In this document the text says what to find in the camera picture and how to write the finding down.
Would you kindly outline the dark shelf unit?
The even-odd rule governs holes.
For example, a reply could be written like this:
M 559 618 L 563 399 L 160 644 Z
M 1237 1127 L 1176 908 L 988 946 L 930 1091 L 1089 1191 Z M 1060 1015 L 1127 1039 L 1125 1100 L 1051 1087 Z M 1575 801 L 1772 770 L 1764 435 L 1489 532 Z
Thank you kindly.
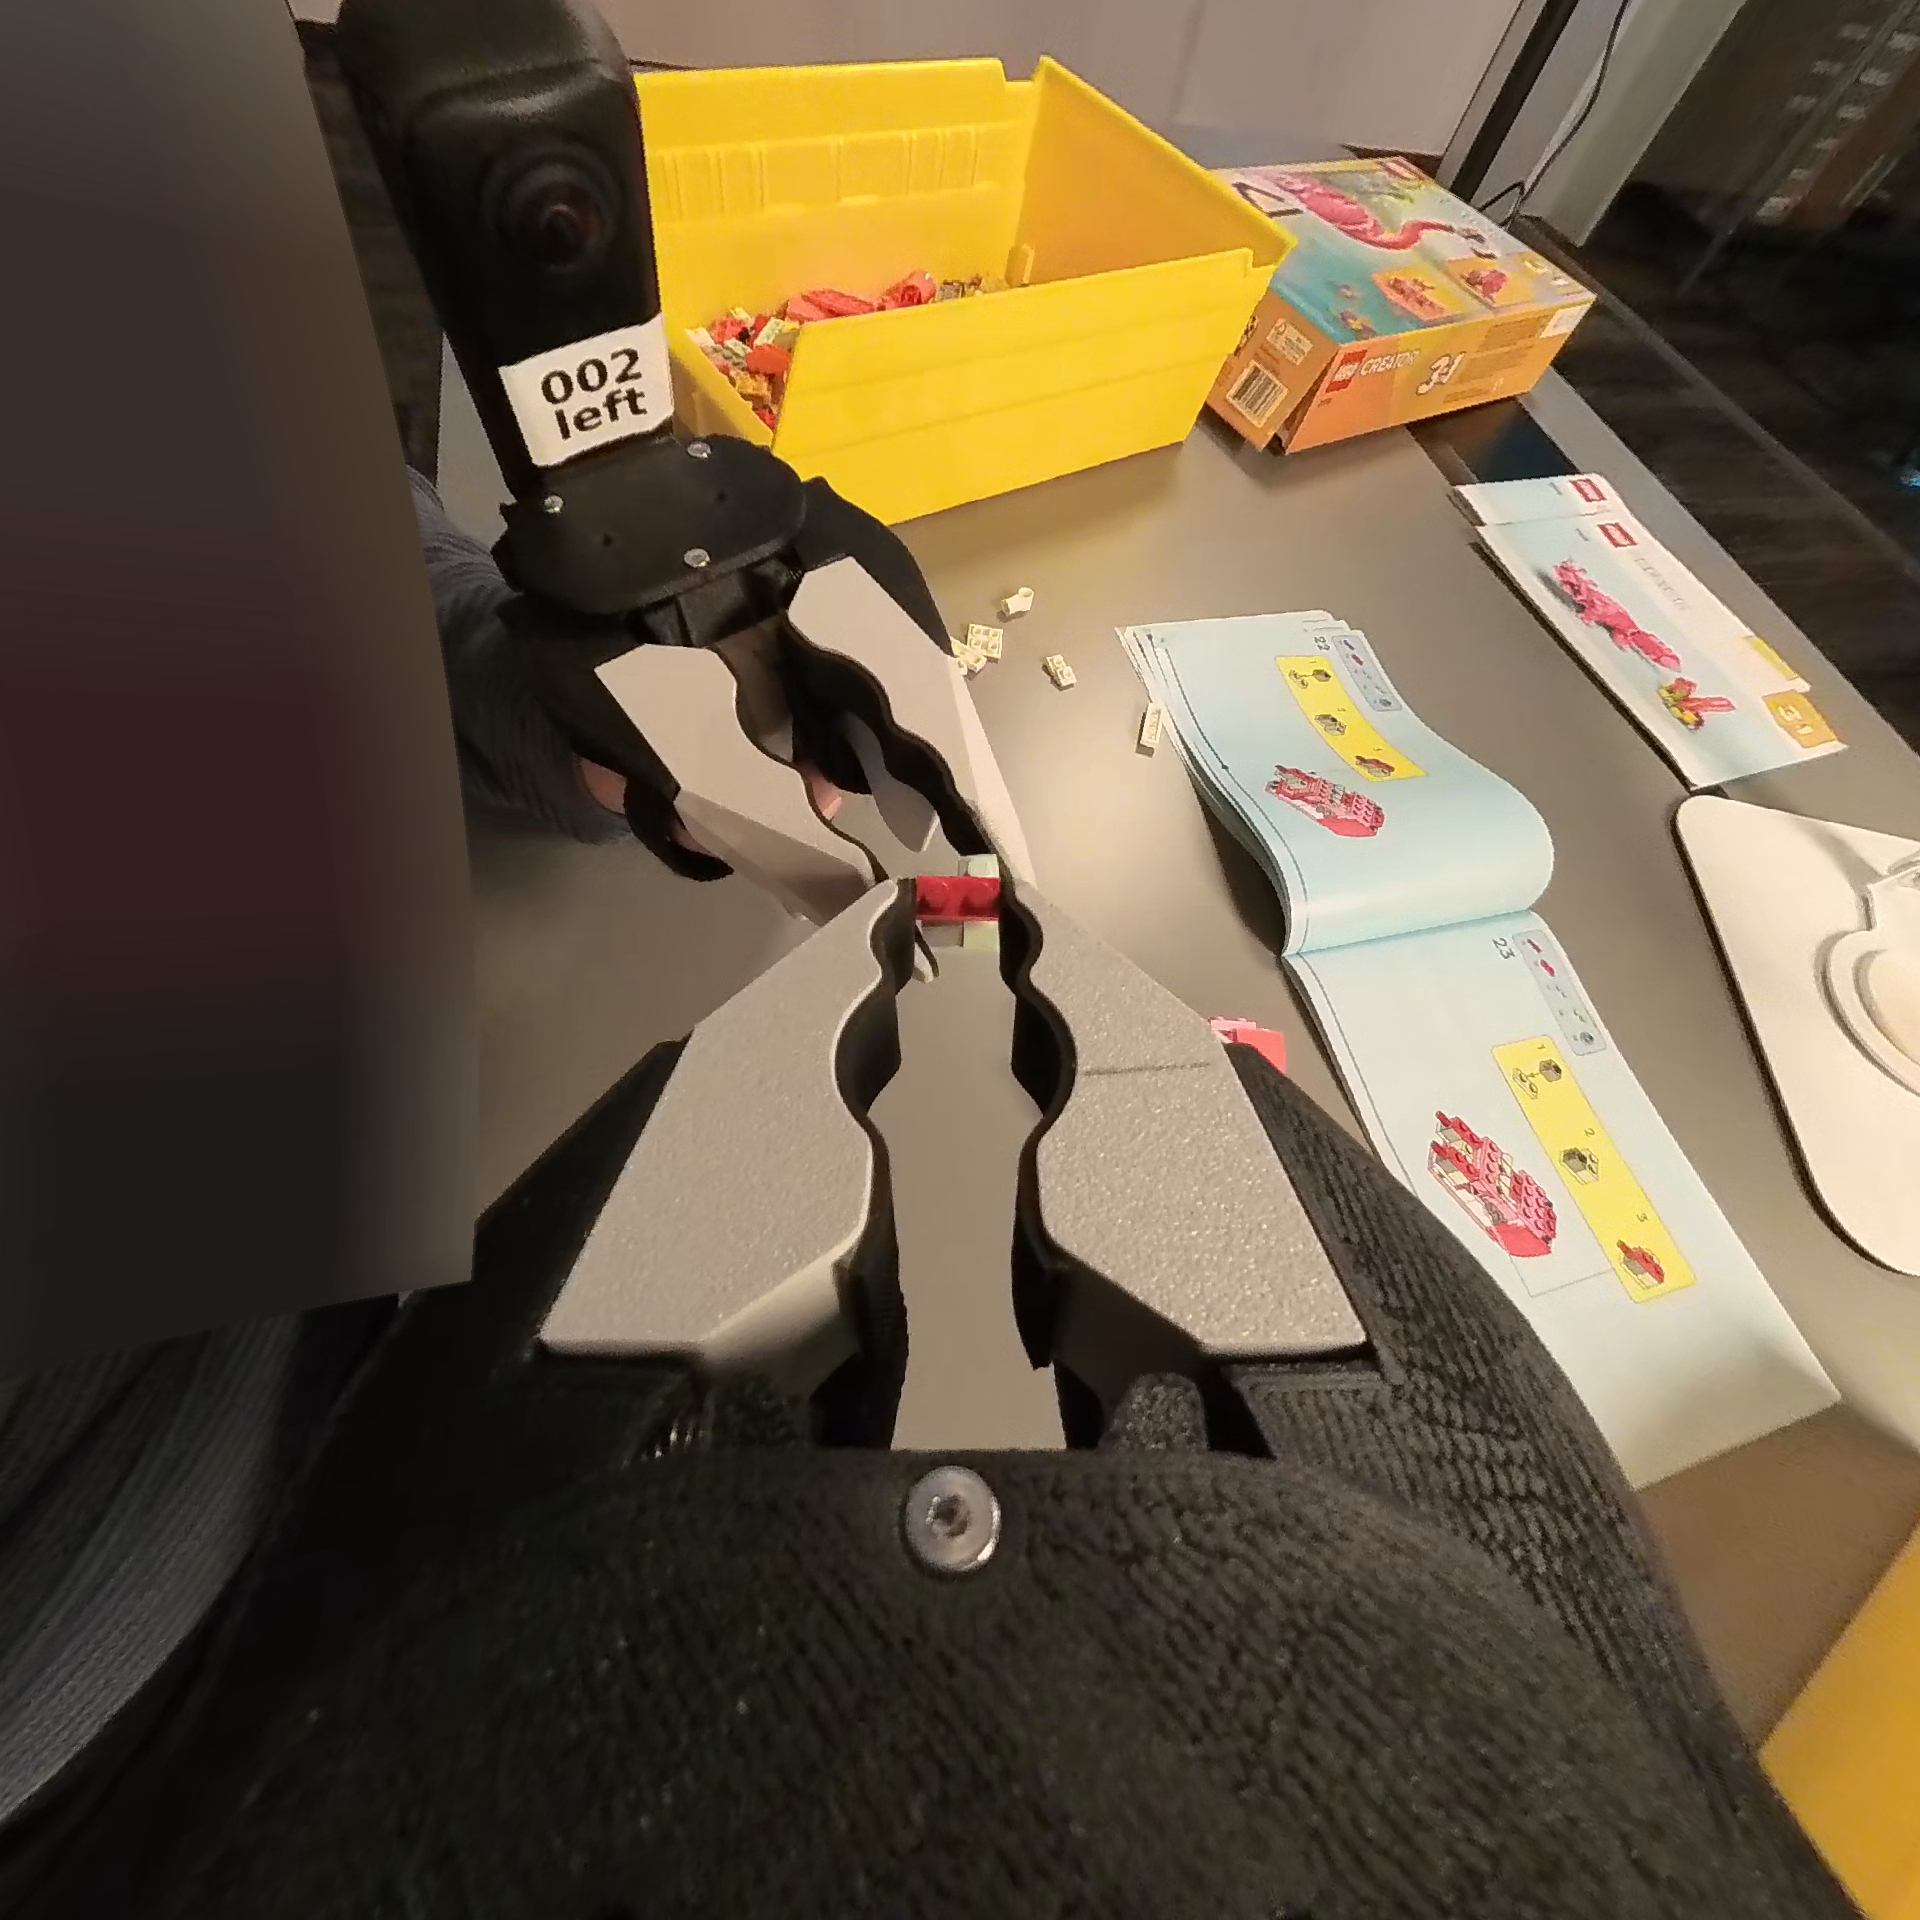
M 1914 3 L 1751 3 L 1652 136 L 1624 197 L 1682 288 L 1745 248 L 1844 229 L 1917 146 Z

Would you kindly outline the open instruction booklet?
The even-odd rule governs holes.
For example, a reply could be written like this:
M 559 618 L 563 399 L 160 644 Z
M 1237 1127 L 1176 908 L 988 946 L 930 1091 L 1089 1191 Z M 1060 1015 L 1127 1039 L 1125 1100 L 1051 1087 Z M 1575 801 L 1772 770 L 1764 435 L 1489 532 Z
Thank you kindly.
M 1549 824 L 1332 612 L 1118 632 L 1284 904 L 1380 1161 L 1524 1311 L 1632 1485 L 1839 1405 L 1537 904 Z

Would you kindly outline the toy set cardboard box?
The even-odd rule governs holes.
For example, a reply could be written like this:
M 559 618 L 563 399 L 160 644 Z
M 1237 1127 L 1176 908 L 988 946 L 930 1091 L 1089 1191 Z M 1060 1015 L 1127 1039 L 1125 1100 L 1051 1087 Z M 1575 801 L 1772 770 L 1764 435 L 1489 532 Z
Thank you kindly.
M 1299 452 L 1528 393 L 1596 295 L 1406 157 L 1219 167 L 1284 238 L 1207 393 Z

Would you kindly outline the clear round plastic piece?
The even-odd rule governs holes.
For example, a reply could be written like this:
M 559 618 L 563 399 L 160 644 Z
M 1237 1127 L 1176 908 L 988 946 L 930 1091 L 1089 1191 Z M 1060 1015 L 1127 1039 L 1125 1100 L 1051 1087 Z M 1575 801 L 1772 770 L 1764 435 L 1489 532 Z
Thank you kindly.
M 1820 956 L 1820 983 L 1838 1026 L 1872 1067 L 1919 1094 L 1919 855 L 1876 875 L 1857 926 Z

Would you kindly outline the yellow plastic lid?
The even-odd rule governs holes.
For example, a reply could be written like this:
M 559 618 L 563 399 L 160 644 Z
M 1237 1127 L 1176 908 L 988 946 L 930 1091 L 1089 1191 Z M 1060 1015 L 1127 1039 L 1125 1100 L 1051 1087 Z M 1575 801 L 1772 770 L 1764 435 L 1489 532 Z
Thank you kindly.
M 1764 1768 L 1865 1916 L 1919 1912 L 1919 1536 L 1782 1716 Z

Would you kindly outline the person's grey knitted sweater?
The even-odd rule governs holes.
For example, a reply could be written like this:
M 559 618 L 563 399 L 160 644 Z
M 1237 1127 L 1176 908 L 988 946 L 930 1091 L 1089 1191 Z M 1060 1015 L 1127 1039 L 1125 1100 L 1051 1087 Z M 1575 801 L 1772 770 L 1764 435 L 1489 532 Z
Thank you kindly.
M 4 1830 L 135 1732 L 398 1308 L 305 1308 L 4 1380 Z

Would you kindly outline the red toy brick model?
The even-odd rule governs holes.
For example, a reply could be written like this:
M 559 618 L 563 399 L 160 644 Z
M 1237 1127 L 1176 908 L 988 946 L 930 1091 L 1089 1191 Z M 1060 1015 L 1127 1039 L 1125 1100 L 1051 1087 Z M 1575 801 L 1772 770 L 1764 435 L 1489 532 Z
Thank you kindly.
M 976 954 L 1000 949 L 1001 867 L 992 853 L 964 855 L 954 874 L 915 881 L 915 977 L 933 980 L 950 948 Z

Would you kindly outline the person's left hand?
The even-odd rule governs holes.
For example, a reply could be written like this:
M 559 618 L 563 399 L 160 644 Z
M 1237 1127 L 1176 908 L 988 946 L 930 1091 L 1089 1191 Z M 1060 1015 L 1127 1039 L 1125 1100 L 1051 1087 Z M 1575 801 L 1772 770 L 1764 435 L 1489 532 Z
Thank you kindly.
M 585 789 L 595 798 L 595 801 L 601 803 L 606 810 L 625 816 L 625 778 L 621 773 L 614 773 L 612 769 L 599 765 L 591 760 L 580 760 L 578 765 L 585 779 Z M 809 762 L 797 762 L 795 773 L 802 775 L 813 807 L 830 821 L 836 819 L 840 807 L 847 799 L 847 792 Z

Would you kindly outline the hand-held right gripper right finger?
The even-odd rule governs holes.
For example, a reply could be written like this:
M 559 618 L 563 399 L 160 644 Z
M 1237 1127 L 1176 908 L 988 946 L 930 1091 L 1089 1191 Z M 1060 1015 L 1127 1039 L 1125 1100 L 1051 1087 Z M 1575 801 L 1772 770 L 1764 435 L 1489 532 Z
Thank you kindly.
M 1072 1449 L 1143 1380 L 1252 1441 L 1250 1368 L 1337 1371 L 1370 1334 L 1224 1041 L 1185 998 L 1030 884 L 1000 892 L 1014 1071 L 1037 1108 L 1015 1185 L 1014 1302 Z

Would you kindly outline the person's left forearm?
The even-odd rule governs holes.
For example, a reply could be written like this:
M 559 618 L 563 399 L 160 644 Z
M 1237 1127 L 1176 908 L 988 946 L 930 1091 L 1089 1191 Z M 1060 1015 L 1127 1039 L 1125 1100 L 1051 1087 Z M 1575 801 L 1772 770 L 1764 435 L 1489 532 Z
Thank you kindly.
M 416 467 L 409 482 L 468 807 L 580 844 L 610 840 L 614 812 L 515 656 L 504 620 L 514 587 L 493 554 L 450 522 L 435 483 Z

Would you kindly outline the white pad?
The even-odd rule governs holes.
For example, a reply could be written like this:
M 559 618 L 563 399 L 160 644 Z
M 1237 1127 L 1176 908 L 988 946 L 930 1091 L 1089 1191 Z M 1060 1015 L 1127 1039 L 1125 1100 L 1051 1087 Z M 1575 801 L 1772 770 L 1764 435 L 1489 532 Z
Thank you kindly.
M 1820 983 L 1859 892 L 1917 840 L 1697 795 L 1675 817 L 1801 1171 L 1862 1256 L 1919 1274 L 1919 1094 L 1872 1067 Z

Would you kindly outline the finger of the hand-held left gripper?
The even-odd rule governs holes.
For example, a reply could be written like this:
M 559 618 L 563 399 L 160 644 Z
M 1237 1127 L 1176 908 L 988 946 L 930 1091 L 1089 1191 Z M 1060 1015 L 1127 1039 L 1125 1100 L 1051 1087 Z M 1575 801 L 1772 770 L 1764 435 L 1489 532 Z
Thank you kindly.
M 880 883 L 875 855 L 820 810 L 804 770 L 749 734 L 740 682 L 718 652 L 643 643 L 601 663 L 597 681 L 653 753 L 700 851 L 813 926 Z
M 806 693 L 839 724 L 893 838 L 941 834 L 1001 875 L 1037 881 L 1015 798 L 962 666 L 859 560 L 809 569 L 784 612 Z

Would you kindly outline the yellow plastic bin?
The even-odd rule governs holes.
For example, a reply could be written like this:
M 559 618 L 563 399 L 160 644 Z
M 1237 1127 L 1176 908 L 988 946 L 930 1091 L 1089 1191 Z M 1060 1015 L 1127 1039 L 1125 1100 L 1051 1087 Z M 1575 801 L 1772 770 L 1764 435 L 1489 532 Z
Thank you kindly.
M 1293 238 L 1056 61 L 637 75 L 680 419 L 898 523 L 1182 444 Z M 735 307 L 1001 288 L 804 325 L 774 419 L 692 339 Z

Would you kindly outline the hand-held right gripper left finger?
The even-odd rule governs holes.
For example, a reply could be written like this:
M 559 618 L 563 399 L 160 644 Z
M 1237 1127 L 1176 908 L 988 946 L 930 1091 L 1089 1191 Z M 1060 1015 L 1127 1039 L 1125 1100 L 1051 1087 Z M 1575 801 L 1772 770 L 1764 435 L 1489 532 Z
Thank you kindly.
M 922 954 L 886 881 L 685 1039 L 540 1323 L 570 1359 L 762 1380 L 834 1444 L 890 1444 L 906 1302 L 876 1097 Z

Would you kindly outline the heap of toy bricks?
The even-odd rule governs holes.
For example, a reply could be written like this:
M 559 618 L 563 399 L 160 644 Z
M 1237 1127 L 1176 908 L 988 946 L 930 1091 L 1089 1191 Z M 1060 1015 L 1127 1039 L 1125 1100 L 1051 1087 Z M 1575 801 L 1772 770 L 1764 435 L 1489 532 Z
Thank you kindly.
M 897 277 L 876 293 L 813 286 L 764 311 L 733 305 L 708 322 L 688 327 L 685 340 L 718 372 L 733 397 L 749 407 L 753 419 L 768 433 L 776 433 L 804 329 L 991 297 L 1019 284 L 1019 277 L 1008 280 L 992 273 L 935 276 L 930 271 L 915 271 Z

